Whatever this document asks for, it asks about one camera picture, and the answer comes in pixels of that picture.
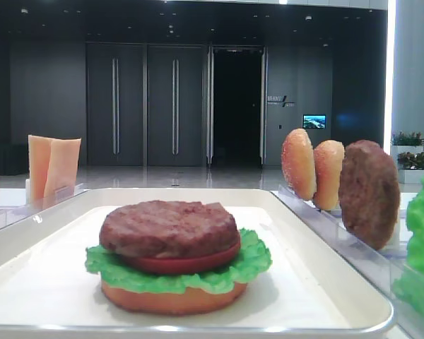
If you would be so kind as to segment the brown meat patty on burger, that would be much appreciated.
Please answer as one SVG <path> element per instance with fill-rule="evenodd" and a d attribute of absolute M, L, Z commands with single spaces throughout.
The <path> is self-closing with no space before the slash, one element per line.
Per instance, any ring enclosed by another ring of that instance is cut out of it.
<path fill-rule="evenodd" d="M 146 201 L 109 213 L 100 244 L 135 258 L 196 258 L 238 243 L 234 217 L 220 203 Z"/>

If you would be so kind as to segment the red tomato slice on burger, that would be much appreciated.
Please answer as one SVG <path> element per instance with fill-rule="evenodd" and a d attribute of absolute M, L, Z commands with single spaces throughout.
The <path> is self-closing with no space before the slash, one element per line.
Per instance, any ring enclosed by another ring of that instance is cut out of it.
<path fill-rule="evenodd" d="M 137 270 L 158 275 L 183 275 L 210 271 L 229 264 L 240 251 L 240 240 L 225 251 L 196 258 L 137 258 L 119 255 L 119 259 Z"/>

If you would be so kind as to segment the green lettuce leaf on burger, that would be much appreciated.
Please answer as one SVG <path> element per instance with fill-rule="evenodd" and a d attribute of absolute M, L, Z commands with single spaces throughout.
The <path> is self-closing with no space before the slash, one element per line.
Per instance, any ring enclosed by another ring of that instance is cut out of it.
<path fill-rule="evenodd" d="M 238 283 L 249 283 L 272 264 L 271 253 L 254 230 L 240 229 L 241 249 L 228 264 L 211 271 L 184 275 L 156 275 L 128 266 L 116 254 L 102 246 L 86 249 L 85 267 L 89 273 L 100 274 L 111 287 L 137 293 L 183 294 L 197 288 L 213 295 L 231 291 Z"/>

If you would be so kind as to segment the brown meat patty standing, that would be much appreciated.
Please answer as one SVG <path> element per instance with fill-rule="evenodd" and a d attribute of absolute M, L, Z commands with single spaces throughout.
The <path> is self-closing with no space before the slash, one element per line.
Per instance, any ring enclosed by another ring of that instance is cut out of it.
<path fill-rule="evenodd" d="M 374 141 L 349 144 L 338 198 L 345 229 L 374 250 L 382 249 L 393 235 L 400 206 L 393 158 Z"/>

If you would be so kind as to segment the green lettuce leaf standing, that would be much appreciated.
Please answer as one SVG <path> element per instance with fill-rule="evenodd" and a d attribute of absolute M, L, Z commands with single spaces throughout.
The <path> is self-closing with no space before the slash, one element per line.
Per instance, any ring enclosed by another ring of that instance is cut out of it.
<path fill-rule="evenodd" d="M 424 316 L 424 177 L 423 188 L 409 203 L 406 226 L 413 233 L 407 245 L 408 269 L 394 282 L 395 295 Z"/>

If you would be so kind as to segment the sesame bun slice far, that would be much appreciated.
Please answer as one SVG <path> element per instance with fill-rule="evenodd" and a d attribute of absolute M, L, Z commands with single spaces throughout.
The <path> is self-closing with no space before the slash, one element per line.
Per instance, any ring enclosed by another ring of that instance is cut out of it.
<path fill-rule="evenodd" d="M 317 191 L 314 150 L 304 129 L 294 129 L 281 151 L 281 167 L 288 186 L 302 200 L 309 201 Z"/>

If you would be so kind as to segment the sesame bun slice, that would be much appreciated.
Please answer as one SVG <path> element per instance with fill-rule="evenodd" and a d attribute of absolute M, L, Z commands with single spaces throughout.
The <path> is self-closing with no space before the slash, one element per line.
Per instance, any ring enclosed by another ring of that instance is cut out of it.
<path fill-rule="evenodd" d="M 309 201 L 317 191 L 314 150 L 304 129 L 294 129 L 281 151 L 281 167 L 288 186 L 302 200 Z"/>
<path fill-rule="evenodd" d="M 323 141 L 314 149 L 317 191 L 313 203 L 321 210 L 332 210 L 338 205 L 344 152 L 343 144 L 335 140 Z"/>

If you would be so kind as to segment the dark double door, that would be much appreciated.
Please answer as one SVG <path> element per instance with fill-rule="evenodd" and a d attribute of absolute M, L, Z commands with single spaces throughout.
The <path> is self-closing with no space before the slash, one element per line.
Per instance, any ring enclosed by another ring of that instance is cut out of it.
<path fill-rule="evenodd" d="M 202 46 L 87 46 L 88 163 L 206 163 Z"/>

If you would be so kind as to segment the sesame bun slice near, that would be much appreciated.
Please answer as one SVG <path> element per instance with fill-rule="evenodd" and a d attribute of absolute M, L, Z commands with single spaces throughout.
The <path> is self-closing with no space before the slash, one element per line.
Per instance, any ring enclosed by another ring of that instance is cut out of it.
<path fill-rule="evenodd" d="M 343 144 L 335 140 L 323 141 L 314 149 L 317 191 L 313 203 L 321 210 L 332 210 L 338 205 L 344 152 Z"/>

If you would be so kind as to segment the bottom bun slice on tray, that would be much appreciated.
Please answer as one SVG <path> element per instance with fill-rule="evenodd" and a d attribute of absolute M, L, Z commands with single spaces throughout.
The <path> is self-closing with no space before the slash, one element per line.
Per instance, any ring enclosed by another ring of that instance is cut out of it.
<path fill-rule="evenodd" d="M 114 305 L 127 311 L 171 316 L 205 314 L 223 309 L 235 302 L 246 289 L 246 284 L 236 283 L 231 291 L 224 294 L 211 294 L 192 287 L 182 294 L 137 293 L 101 281 L 103 294 Z"/>

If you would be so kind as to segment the potted plants in white planters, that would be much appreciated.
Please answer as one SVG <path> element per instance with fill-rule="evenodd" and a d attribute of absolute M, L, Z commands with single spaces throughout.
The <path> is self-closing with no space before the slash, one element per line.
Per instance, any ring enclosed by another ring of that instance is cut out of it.
<path fill-rule="evenodd" d="M 401 184 L 419 184 L 424 175 L 424 136 L 421 132 L 395 132 L 391 156 Z"/>

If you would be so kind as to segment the cream rectangular serving tray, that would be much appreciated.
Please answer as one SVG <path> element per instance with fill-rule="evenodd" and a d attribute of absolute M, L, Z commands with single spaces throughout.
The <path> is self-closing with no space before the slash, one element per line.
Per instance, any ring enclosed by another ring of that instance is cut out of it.
<path fill-rule="evenodd" d="M 270 249 L 270 269 L 226 309 L 130 314 L 85 270 L 114 208 L 153 199 L 219 202 Z M 392 303 L 287 205 L 256 189 L 95 189 L 0 230 L 0 338 L 384 338 Z"/>

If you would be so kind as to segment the wall mounted display screen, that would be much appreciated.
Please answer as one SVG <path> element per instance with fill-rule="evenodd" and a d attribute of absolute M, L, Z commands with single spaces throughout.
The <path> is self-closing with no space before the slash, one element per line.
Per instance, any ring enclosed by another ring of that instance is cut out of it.
<path fill-rule="evenodd" d="M 310 115 L 304 114 L 302 116 L 302 127 L 304 129 L 325 129 L 326 128 L 326 115 Z"/>

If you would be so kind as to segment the clear holder left side rail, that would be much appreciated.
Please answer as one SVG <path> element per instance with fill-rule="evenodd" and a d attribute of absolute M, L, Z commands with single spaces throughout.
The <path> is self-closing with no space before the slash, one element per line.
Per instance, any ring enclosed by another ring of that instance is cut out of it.
<path fill-rule="evenodd" d="M 53 206 L 59 205 L 60 203 L 73 198 L 74 196 L 79 195 L 87 191 L 83 184 L 76 185 L 73 188 L 73 191 L 68 188 L 63 188 L 58 191 L 53 196 L 43 198 L 42 200 L 36 201 L 34 203 L 25 203 L 24 205 L 16 206 L 0 206 L 0 230 L 3 228 L 15 224 L 21 220 L 29 218 L 33 215 L 38 215 L 42 211 L 47 210 Z"/>

